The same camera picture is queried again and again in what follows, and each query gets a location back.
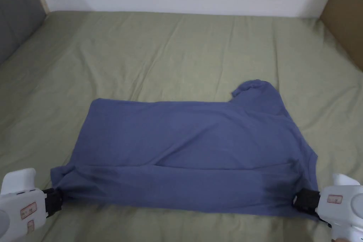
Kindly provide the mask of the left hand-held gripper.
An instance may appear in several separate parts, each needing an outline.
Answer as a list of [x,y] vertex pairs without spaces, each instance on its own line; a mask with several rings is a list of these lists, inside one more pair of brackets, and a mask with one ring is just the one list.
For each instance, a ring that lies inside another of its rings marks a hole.
[[61,211],[63,193],[59,189],[35,187],[36,170],[9,172],[0,192],[0,240],[24,242],[25,237],[42,227],[46,219]]

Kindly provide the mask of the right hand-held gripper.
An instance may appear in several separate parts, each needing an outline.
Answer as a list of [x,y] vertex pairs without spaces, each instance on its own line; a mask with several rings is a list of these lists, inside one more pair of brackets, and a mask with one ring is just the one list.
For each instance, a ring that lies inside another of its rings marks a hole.
[[363,186],[343,174],[333,174],[332,186],[322,191],[303,188],[292,204],[298,211],[326,222],[331,238],[350,242],[363,240]]

